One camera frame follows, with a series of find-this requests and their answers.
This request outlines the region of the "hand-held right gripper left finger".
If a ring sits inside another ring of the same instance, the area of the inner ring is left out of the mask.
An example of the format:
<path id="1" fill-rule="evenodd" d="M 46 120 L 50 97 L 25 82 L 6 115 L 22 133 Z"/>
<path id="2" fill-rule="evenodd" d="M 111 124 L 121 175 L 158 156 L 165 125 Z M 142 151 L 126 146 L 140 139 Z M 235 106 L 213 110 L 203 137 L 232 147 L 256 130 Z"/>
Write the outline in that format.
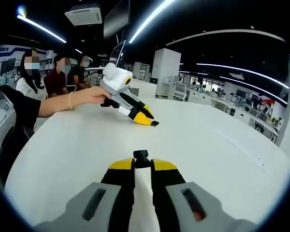
<path id="1" fill-rule="evenodd" d="M 134 204 L 135 160 L 114 162 L 101 182 L 71 198 L 65 212 L 33 227 L 36 232 L 127 232 Z"/>

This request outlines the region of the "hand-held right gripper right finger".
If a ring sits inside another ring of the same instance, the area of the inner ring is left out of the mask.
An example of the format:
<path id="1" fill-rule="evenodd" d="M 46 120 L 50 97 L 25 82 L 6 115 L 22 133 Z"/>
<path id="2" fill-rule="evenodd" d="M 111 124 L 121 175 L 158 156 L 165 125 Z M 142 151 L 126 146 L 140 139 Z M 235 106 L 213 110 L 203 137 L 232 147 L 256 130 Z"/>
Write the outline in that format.
<path id="1" fill-rule="evenodd" d="M 256 225 L 235 219 L 221 202 L 194 182 L 186 182 L 177 167 L 151 160 L 153 205 L 162 232 L 254 232 Z"/>

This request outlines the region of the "person's left hand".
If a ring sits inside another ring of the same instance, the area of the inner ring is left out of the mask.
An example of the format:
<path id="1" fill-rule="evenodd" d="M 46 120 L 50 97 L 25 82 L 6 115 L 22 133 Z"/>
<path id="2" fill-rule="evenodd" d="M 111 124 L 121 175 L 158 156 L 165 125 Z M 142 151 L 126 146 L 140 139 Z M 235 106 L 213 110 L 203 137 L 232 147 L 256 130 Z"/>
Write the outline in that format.
<path id="1" fill-rule="evenodd" d="M 93 86 L 72 93 L 69 103 L 71 107 L 87 103 L 102 104 L 106 98 L 111 98 L 110 93 L 106 92 L 102 87 Z"/>

